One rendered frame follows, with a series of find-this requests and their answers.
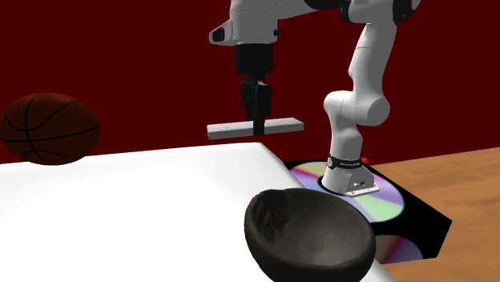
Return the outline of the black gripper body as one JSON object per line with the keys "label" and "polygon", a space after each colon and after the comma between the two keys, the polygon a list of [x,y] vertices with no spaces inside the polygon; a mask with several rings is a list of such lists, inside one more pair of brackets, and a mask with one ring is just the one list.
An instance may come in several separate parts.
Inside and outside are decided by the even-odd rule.
{"label": "black gripper body", "polygon": [[238,74],[265,75],[273,68],[273,45],[264,43],[239,44],[234,47],[235,69]]}

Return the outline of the black rainbow-disc robot stand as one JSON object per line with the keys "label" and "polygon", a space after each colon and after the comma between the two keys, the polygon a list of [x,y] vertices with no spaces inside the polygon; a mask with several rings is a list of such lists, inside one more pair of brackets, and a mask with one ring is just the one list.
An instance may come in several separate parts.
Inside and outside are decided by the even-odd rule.
{"label": "black rainbow-disc robot stand", "polygon": [[379,191],[340,198],[370,222],[380,264],[433,259],[438,256],[452,220],[406,191],[379,171],[366,166]]}

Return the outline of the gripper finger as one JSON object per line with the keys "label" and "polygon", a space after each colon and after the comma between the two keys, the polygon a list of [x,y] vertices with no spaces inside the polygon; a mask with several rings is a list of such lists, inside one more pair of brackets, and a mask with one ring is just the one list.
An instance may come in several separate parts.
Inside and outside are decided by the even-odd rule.
{"label": "gripper finger", "polygon": [[241,99],[247,121],[255,121],[257,117],[256,86],[258,80],[255,74],[246,74],[240,82]]}
{"label": "gripper finger", "polygon": [[253,133],[264,134],[265,119],[270,114],[272,86],[259,81],[254,87]]}

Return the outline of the dark grey bowl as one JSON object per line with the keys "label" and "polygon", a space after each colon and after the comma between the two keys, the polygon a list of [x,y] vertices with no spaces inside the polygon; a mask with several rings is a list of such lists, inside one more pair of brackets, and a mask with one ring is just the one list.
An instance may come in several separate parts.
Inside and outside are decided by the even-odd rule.
{"label": "dark grey bowl", "polygon": [[272,282],[361,282],[376,253],[372,226],[360,211],[305,188],[255,195],[244,214],[244,235]]}

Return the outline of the brown basketball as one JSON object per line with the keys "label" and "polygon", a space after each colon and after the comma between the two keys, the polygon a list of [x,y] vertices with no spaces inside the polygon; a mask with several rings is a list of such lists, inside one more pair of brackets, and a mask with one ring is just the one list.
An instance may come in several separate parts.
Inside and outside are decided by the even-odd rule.
{"label": "brown basketball", "polygon": [[31,163],[73,163],[89,155],[100,136],[96,113],[68,95],[27,95],[0,114],[0,142],[13,155]]}

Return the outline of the grey bar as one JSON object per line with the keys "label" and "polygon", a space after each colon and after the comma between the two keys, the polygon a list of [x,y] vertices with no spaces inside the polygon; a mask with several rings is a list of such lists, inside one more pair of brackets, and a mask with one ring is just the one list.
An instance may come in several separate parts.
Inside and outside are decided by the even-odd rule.
{"label": "grey bar", "polygon": [[[304,123],[295,118],[267,119],[264,122],[265,135],[303,130]],[[210,140],[256,136],[253,121],[209,124],[207,133]]]}

